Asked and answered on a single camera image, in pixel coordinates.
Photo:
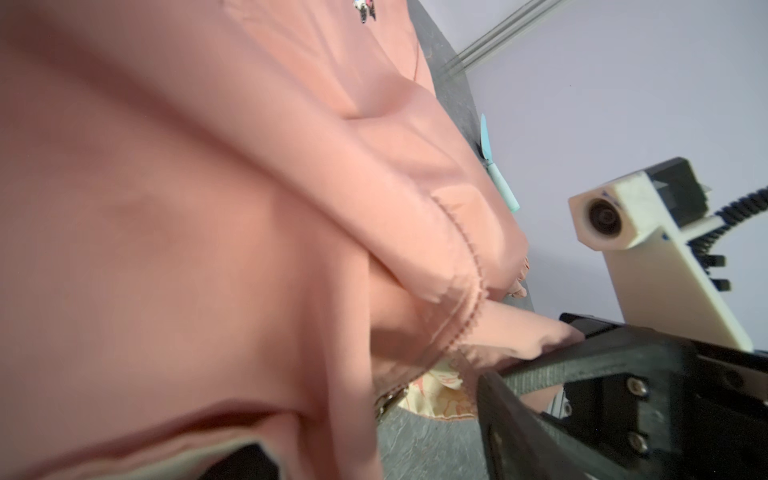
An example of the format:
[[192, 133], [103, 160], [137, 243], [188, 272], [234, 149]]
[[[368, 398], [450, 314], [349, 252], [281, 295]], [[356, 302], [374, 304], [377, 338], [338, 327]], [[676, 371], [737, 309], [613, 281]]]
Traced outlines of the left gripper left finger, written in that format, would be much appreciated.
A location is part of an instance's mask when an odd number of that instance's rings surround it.
[[240, 448], [209, 467], [199, 480], [278, 480], [278, 466], [258, 444]]

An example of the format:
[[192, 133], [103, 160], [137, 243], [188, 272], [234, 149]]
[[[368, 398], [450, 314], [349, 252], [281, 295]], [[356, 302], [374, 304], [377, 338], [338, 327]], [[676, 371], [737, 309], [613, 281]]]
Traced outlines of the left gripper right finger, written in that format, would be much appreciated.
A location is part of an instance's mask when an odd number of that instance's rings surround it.
[[577, 480], [586, 477], [499, 374], [490, 372], [480, 377], [476, 398], [489, 479]]

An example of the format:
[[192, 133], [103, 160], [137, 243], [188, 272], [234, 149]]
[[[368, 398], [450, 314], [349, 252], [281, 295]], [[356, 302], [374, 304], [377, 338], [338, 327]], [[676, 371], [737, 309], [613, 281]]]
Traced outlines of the pink zip jacket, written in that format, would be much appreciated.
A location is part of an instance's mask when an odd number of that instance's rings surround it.
[[379, 479], [386, 399], [573, 345], [404, 1], [1, 5], [1, 475]]

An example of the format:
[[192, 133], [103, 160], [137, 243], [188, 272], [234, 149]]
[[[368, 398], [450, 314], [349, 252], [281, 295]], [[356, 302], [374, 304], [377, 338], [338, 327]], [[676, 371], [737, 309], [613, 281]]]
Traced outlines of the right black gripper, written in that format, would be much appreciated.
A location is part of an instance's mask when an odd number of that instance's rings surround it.
[[564, 313], [586, 340], [510, 367], [516, 395], [564, 384], [557, 444], [596, 479], [764, 479], [767, 355]]

